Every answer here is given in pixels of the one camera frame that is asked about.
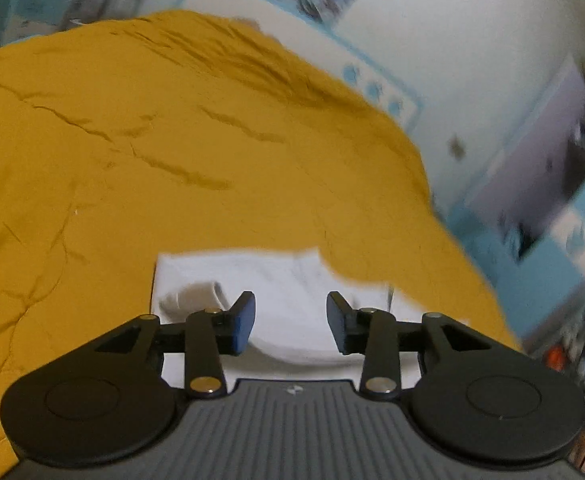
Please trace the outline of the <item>beige wall switch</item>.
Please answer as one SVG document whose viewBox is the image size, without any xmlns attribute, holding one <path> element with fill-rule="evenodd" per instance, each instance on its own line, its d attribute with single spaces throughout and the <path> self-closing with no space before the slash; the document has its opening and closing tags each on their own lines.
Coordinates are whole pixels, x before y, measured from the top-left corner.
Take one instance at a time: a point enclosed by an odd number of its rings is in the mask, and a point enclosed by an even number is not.
<svg viewBox="0 0 585 480">
<path fill-rule="evenodd" d="M 448 142 L 448 150 L 450 155 L 458 162 L 466 155 L 466 145 L 459 136 L 451 136 Z"/>
</svg>

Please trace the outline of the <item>mustard yellow bed cover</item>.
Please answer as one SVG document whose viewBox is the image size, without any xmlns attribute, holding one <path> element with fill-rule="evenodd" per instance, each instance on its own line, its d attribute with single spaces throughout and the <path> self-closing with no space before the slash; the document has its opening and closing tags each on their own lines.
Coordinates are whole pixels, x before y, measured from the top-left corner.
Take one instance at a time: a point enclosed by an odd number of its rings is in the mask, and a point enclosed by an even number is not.
<svg viewBox="0 0 585 480">
<path fill-rule="evenodd" d="M 0 48 L 0 401 L 142 313 L 162 252 L 235 247 L 317 248 L 517 346 L 410 138 L 252 26 L 166 11 Z"/>
</svg>

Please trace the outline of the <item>white blue apple headboard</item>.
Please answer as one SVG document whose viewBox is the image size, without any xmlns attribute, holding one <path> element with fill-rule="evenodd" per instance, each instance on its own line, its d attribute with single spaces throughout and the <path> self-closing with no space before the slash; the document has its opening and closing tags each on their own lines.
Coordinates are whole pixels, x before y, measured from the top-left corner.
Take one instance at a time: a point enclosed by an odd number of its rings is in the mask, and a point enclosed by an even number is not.
<svg viewBox="0 0 585 480">
<path fill-rule="evenodd" d="M 387 113 L 407 133 L 414 130 L 422 97 L 364 51 L 335 32 L 275 0 L 178 0 L 178 6 L 223 18 L 248 18 L 261 32 L 320 70 L 342 80 Z"/>
</svg>

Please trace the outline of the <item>blue white wardrobe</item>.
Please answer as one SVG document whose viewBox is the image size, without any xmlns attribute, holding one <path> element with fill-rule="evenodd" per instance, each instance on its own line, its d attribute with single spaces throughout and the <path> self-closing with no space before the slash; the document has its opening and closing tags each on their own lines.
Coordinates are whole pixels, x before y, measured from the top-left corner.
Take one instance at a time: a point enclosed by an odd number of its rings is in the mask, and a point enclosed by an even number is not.
<svg viewBox="0 0 585 480">
<path fill-rule="evenodd" d="M 566 58 L 515 139 L 445 218 L 521 339 L 585 301 L 583 128 L 585 77 Z"/>
</svg>

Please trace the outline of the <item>white Nevada sweatshirt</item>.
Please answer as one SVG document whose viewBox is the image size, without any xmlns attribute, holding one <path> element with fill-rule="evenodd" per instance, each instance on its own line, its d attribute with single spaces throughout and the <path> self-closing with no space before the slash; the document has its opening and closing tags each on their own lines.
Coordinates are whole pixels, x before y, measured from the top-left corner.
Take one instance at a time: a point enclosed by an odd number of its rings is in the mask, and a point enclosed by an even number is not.
<svg viewBox="0 0 585 480">
<path fill-rule="evenodd" d="M 178 323 L 207 307 L 228 309 L 242 292 L 256 297 L 247 349 L 222 356 L 225 380 L 341 380 L 359 382 L 362 356 L 339 353 L 326 318 L 326 297 L 340 292 L 355 309 L 376 308 L 399 321 L 419 322 L 423 308 L 389 284 L 348 280 L 315 249 L 302 252 L 227 250 L 161 254 L 151 311 Z"/>
</svg>

